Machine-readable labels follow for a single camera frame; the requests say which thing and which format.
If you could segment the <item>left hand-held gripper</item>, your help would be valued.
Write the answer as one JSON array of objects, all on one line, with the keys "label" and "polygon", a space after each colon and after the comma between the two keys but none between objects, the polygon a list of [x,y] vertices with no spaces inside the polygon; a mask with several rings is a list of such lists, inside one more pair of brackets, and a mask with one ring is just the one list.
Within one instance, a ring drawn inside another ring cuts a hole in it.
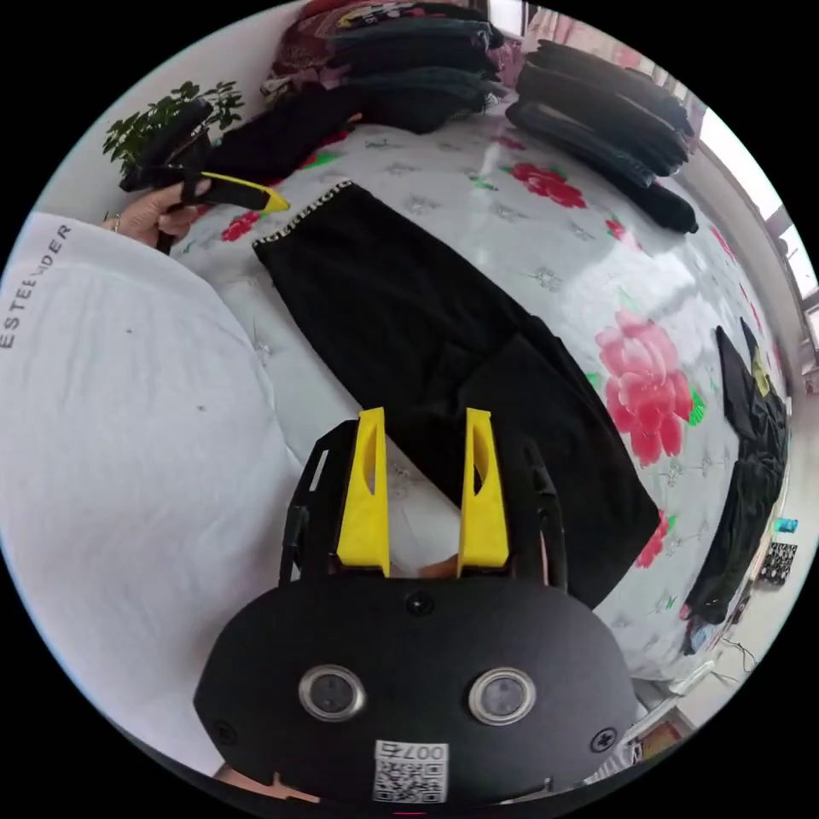
[{"label": "left hand-held gripper", "polygon": [[[130,168],[119,183],[130,196],[130,203],[156,189],[183,184],[184,205],[226,205],[253,212],[286,212],[289,202],[277,191],[247,180],[209,171],[201,172],[211,143],[206,121],[213,105],[202,98],[184,102],[147,138],[130,161]],[[209,179],[205,193],[197,191],[200,181]]]}]

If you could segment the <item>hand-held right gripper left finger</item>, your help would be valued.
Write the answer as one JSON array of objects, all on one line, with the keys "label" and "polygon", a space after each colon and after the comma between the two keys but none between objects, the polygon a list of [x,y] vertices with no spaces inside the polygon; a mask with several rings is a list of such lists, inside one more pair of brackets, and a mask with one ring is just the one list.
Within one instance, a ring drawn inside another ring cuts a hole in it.
[{"label": "hand-held right gripper left finger", "polygon": [[345,569],[391,574],[384,409],[359,413],[336,556]]}]

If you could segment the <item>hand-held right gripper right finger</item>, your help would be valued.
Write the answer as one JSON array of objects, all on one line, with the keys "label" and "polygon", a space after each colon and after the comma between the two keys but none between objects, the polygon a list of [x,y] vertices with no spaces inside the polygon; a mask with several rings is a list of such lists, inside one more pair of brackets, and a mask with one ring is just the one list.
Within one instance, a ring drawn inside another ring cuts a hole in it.
[{"label": "hand-held right gripper right finger", "polygon": [[510,556],[500,461],[491,413],[466,412],[461,526],[456,575],[501,572]]}]

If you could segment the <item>person's left hand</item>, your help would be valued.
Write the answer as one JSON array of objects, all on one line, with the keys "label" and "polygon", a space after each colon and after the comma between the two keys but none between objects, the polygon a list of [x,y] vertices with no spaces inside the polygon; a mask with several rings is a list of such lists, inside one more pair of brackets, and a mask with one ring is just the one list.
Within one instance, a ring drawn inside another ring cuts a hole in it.
[{"label": "person's left hand", "polygon": [[200,215],[201,205],[182,203],[183,184],[156,189],[132,201],[122,213],[102,222],[101,226],[149,247],[157,247],[161,236],[171,243],[181,241]]}]

